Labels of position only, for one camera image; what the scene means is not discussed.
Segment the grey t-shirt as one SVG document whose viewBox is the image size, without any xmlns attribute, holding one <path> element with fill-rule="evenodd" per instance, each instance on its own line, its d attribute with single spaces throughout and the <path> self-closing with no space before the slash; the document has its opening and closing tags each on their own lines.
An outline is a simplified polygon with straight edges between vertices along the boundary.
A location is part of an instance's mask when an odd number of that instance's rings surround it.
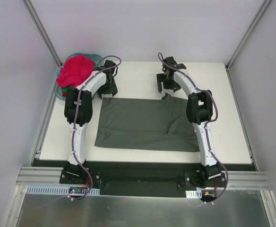
<svg viewBox="0 0 276 227">
<path fill-rule="evenodd" d="M 187 100 L 104 98 L 95 145 L 102 148 L 199 152 Z"/>
</svg>

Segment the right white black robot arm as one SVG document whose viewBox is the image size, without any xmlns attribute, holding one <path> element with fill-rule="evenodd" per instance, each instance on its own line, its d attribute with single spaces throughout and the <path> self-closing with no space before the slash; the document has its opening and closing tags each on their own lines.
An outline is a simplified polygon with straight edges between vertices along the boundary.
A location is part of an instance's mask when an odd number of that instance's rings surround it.
<svg viewBox="0 0 276 227">
<path fill-rule="evenodd" d="M 172 56 L 164 58 L 161 52 L 158 53 L 158 59 L 163 71 L 156 75 L 158 92 L 182 89 L 187 95 L 186 116 L 194 127 L 200 151 L 200 168 L 190 177 L 190 183 L 205 189 L 222 175 L 211 134 L 211 123 L 218 118 L 216 103 L 210 90 L 197 86 L 184 64 L 177 63 Z"/>
</svg>

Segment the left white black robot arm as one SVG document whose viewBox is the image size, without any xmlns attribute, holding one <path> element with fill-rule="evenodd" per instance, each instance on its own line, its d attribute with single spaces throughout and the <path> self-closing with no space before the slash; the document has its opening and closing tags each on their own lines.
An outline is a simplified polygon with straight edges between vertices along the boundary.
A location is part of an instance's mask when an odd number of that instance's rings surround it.
<svg viewBox="0 0 276 227">
<path fill-rule="evenodd" d="M 67 89 L 64 116 L 70 127 L 70 153 L 60 175 L 62 184 L 89 184 L 91 177 L 84 169 L 86 162 L 86 129 L 93 116 L 93 97 L 116 95 L 118 89 L 114 81 L 118 64 L 106 60 L 97 66 L 91 75 L 76 88 Z"/>
</svg>

